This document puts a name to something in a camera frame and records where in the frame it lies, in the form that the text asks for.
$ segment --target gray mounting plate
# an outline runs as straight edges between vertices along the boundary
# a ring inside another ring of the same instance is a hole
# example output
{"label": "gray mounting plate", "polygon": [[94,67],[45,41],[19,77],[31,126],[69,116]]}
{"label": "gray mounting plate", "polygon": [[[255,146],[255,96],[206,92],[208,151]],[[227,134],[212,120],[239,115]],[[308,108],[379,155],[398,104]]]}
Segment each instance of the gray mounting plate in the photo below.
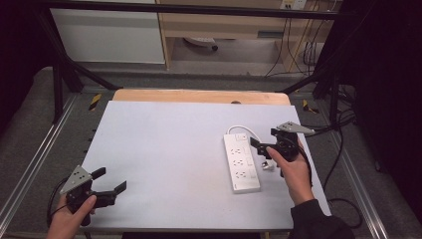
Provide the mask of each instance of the gray mounting plate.
{"label": "gray mounting plate", "polygon": [[302,132],[304,134],[314,134],[316,133],[313,129],[303,127],[292,121],[285,122],[277,126],[277,129],[287,131],[287,132]]}
{"label": "gray mounting plate", "polygon": [[85,182],[91,180],[93,177],[87,173],[81,166],[77,166],[75,170],[72,172],[71,176],[69,177],[68,181],[63,186],[62,190],[60,190],[60,194],[65,194],[72,189],[77,188],[78,186],[84,184]]}

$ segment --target floor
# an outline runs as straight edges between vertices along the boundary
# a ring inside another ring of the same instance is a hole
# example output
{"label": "floor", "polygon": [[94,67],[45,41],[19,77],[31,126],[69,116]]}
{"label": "floor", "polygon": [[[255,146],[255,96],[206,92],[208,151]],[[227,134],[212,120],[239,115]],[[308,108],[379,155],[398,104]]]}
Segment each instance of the floor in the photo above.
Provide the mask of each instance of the floor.
{"label": "floor", "polygon": [[[171,68],[147,65],[87,64],[108,81],[128,88],[169,88],[203,90],[237,90],[271,92],[281,90],[305,77],[312,67],[298,62],[302,73],[285,74],[282,64],[275,63],[278,51],[271,41],[217,40],[219,50],[192,46],[178,39],[175,43]],[[51,72],[40,72],[34,87],[25,103],[15,114],[9,128],[0,137],[0,204],[5,205],[9,195],[19,182],[31,159],[37,152],[53,118],[53,94]],[[99,123],[106,101],[112,98],[112,92],[99,90],[98,85],[83,79],[88,86],[76,96],[76,106],[70,113],[60,135],[55,138],[54,146],[44,159],[33,184],[22,199],[15,217],[9,222],[4,238],[44,238],[46,227],[44,213],[51,188],[62,175],[72,171],[76,163],[84,160],[84,150],[90,146],[89,138]],[[292,104],[297,107],[303,124],[324,124],[321,114],[303,110],[303,99],[309,101],[312,109],[326,104],[324,100],[314,101],[310,92],[315,85],[309,84],[298,93],[291,95]],[[96,91],[103,96],[95,111],[88,111]],[[401,198],[394,182],[388,174],[378,173],[374,161],[359,132],[358,125],[350,124],[343,129],[344,145],[364,182],[368,193],[377,209],[380,219],[388,232],[388,238],[422,238],[422,227],[415,219],[406,202]],[[321,180],[327,175],[337,150],[329,134],[307,139],[310,145],[316,169]],[[326,192],[327,197],[344,197],[356,202],[350,182],[342,166],[338,166]],[[334,215],[343,218],[349,224],[355,224],[355,211],[341,204],[333,205]],[[372,238],[368,226],[363,225],[353,230],[358,238]],[[118,235],[96,235],[94,238],[118,238]],[[286,238],[285,233],[273,233],[272,238]]]}

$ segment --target hand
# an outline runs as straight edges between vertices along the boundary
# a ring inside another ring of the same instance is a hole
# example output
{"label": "hand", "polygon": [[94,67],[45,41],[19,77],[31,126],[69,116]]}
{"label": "hand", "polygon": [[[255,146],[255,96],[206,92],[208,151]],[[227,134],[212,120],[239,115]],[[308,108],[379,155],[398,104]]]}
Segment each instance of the hand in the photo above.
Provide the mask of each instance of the hand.
{"label": "hand", "polygon": [[92,211],[96,201],[97,197],[92,195],[82,204],[81,208],[73,214],[68,207],[65,206],[66,196],[61,196],[57,208],[65,207],[54,214],[52,224],[47,234],[47,239],[74,238],[84,217]]}
{"label": "hand", "polygon": [[267,152],[282,170],[295,206],[314,199],[308,165],[304,157],[299,153],[294,161],[288,162],[271,147],[267,147]]}

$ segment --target black sleeve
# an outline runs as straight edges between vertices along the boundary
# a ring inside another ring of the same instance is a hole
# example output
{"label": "black sleeve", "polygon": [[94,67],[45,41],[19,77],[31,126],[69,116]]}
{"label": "black sleeve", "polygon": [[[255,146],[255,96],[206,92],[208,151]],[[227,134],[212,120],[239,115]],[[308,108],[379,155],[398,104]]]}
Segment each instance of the black sleeve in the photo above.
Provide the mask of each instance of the black sleeve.
{"label": "black sleeve", "polygon": [[351,239],[351,229],[335,216],[325,216],[316,199],[292,208],[294,229],[290,239]]}

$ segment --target power strip switch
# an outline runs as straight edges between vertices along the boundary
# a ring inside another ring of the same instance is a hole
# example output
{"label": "power strip switch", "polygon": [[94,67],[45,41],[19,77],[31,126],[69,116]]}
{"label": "power strip switch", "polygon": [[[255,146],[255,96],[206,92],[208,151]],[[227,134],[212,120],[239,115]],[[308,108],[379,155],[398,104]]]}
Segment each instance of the power strip switch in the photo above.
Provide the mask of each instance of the power strip switch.
{"label": "power strip switch", "polygon": [[260,181],[245,133],[224,134],[227,161],[235,193],[257,192]]}

